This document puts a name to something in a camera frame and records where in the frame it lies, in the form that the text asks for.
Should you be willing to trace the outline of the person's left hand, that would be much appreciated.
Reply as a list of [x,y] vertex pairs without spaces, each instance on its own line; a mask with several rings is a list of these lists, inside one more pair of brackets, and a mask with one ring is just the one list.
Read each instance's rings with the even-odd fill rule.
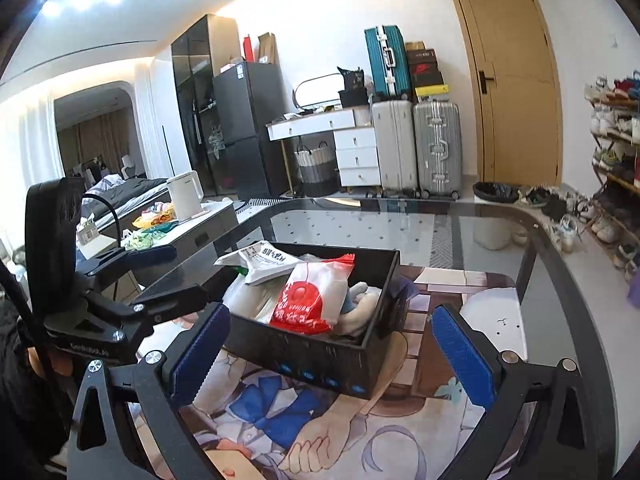
[[[44,368],[44,365],[40,360],[40,356],[34,347],[30,347],[27,349],[27,359],[30,367],[39,377],[47,377],[46,369]],[[55,348],[51,348],[48,350],[48,357],[46,361],[50,364],[50,367],[55,372],[55,374],[58,374],[58,376],[72,376],[74,363],[73,357],[70,354]]]

